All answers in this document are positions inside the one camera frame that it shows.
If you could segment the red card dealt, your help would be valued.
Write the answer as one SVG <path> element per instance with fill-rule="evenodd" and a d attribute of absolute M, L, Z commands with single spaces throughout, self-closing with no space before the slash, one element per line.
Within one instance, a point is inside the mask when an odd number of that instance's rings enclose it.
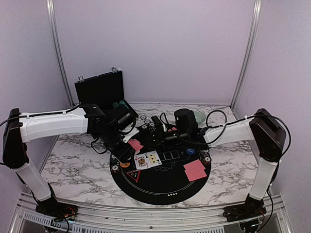
<path fill-rule="evenodd" d="M 185 170 L 205 170 L 205 166 L 201 163 L 200 160 L 192 161 L 184 165 Z"/>
<path fill-rule="evenodd" d="M 190 182 L 207 177 L 204 169 L 185 169 L 185 174 Z"/>

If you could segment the three of clubs card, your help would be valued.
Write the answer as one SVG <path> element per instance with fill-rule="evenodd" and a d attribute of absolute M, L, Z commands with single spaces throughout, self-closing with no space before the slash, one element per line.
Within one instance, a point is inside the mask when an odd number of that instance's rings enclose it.
<path fill-rule="evenodd" d="M 156 150 L 145 153 L 144 157 L 148 167 L 162 165 L 161 159 Z"/>

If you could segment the orange big blind button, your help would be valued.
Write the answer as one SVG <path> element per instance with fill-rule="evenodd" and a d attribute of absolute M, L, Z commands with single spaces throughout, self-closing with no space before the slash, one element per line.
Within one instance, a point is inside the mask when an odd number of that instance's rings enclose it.
<path fill-rule="evenodd" d="M 120 166 L 123 168 L 127 168 L 130 166 L 130 163 L 120 163 Z"/>

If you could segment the red triangular all-in marker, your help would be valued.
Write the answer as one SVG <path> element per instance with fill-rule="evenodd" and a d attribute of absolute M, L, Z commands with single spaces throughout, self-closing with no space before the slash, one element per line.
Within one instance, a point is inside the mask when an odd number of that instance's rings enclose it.
<path fill-rule="evenodd" d="M 141 170 L 133 170 L 126 173 L 130 178 L 132 178 L 136 183 L 139 181 Z"/>

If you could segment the red playing card deck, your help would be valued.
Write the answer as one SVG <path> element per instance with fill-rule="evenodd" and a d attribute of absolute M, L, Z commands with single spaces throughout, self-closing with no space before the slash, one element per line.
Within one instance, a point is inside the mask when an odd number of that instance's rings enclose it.
<path fill-rule="evenodd" d="M 132 146 L 135 150 L 135 155 L 140 153 L 140 150 L 144 147 L 138 140 L 130 139 L 128 143 Z"/>

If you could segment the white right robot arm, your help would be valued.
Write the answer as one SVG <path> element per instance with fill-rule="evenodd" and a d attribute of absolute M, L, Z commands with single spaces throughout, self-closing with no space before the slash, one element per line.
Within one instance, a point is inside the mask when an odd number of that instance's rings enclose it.
<path fill-rule="evenodd" d="M 174 113 L 175 124 L 152 118 L 154 128 L 143 130 L 142 144 L 147 148 L 165 149 L 178 144 L 188 144 L 206 149 L 239 141 L 249 141 L 258 150 L 258 170 L 246 203 L 241 206 L 244 217 L 252 217 L 259 201 L 266 195 L 274 181 L 279 163 L 291 145 L 291 134 L 286 124 L 266 109 L 261 108 L 251 116 L 222 125 L 200 128 L 194 111 L 182 108 Z"/>

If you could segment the blue small blind button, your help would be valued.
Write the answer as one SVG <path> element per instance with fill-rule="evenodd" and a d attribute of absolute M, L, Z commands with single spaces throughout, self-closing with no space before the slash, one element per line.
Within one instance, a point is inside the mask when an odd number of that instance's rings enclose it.
<path fill-rule="evenodd" d="M 194 148 L 187 148 L 186 153 L 188 155 L 194 155 L 196 153 L 196 150 Z"/>

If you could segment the jack of hearts card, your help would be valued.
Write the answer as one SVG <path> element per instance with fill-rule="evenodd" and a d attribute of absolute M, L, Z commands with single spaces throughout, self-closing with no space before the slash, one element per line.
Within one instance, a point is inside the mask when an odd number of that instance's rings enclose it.
<path fill-rule="evenodd" d="M 135 155 L 134 162 L 137 170 L 148 169 L 150 165 L 149 158 L 146 155 Z"/>

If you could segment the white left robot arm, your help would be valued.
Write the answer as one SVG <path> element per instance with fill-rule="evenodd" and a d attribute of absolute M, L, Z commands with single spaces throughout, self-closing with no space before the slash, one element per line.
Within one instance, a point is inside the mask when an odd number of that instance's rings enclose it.
<path fill-rule="evenodd" d="M 124 105 L 101 110 L 95 104 L 84 104 L 43 113 L 21 113 L 15 108 L 1 123 L 5 126 L 1 164 L 15 171 L 49 215 L 57 216 L 61 204 L 55 201 L 53 189 L 28 157 L 26 144 L 45 137 L 87 133 L 94 140 L 100 139 L 106 151 L 125 163 L 136 152 L 129 144 L 139 133 L 136 123 L 136 114 Z"/>

